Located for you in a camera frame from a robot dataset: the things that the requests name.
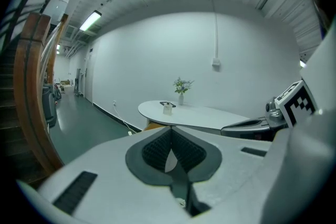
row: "vase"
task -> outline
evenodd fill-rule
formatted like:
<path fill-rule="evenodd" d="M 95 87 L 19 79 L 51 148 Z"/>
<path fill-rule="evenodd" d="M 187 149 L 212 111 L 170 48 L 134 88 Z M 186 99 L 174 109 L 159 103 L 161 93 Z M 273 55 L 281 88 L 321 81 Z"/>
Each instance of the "vase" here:
<path fill-rule="evenodd" d="M 178 97 L 178 104 L 179 104 L 179 105 L 183 105 L 183 101 L 184 101 L 184 96 L 183 96 L 183 94 L 181 93 L 180 96 Z"/>

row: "green floor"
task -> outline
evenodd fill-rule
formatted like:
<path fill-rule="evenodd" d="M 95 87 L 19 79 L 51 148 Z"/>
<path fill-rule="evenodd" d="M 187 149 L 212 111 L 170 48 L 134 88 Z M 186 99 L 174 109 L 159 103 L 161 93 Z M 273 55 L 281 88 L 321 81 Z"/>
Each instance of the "green floor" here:
<path fill-rule="evenodd" d="M 51 141 L 64 164 L 103 142 L 128 136 L 128 129 L 109 118 L 83 97 L 76 97 L 73 87 L 56 105 L 57 123 L 50 129 Z"/>

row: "fluorescent light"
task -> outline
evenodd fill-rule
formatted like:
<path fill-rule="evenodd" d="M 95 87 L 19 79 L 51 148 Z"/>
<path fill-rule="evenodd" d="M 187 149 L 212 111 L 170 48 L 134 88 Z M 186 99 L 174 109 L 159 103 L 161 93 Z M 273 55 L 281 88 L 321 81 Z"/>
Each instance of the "fluorescent light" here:
<path fill-rule="evenodd" d="M 98 11 L 94 11 L 89 18 L 86 19 L 86 21 L 82 24 L 80 27 L 80 30 L 86 31 L 88 28 L 99 18 L 101 17 L 101 13 Z"/>
<path fill-rule="evenodd" d="M 302 61 L 300 61 L 300 65 L 301 65 L 301 67 L 303 67 L 303 68 L 305 68 L 307 65 L 304 63 L 304 62 L 302 62 Z"/>

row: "hanging cable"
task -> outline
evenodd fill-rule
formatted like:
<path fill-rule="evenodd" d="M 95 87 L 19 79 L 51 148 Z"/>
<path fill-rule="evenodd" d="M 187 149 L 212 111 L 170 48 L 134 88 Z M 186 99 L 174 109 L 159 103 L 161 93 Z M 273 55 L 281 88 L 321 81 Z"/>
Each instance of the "hanging cable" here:
<path fill-rule="evenodd" d="M 119 119 L 121 119 L 121 121 L 127 126 L 128 129 L 130 129 L 132 132 L 134 132 L 134 134 L 136 134 L 137 132 L 136 132 L 135 130 L 131 129 L 131 128 L 128 126 L 128 124 L 125 123 L 125 121 L 121 118 L 121 116 L 119 115 L 119 113 L 117 112 L 117 109 L 116 109 L 115 107 L 116 107 L 116 106 L 113 105 L 113 108 L 114 108 L 115 112 L 117 113 Z"/>
<path fill-rule="evenodd" d="M 215 9 L 215 3 L 214 0 L 211 1 L 211 6 L 215 15 L 215 59 L 218 58 L 218 24 L 217 24 L 217 13 Z"/>

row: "door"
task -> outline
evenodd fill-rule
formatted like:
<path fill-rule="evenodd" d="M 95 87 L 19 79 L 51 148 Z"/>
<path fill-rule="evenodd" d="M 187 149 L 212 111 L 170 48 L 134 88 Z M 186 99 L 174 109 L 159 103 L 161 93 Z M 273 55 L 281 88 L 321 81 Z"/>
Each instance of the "door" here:
<path fill-rule="evenodd" d="M 85 98 L 92 103 L 93 70 L 95 67 L 98 45 L 92 45 L 88 49 L 85 69 Z"/>

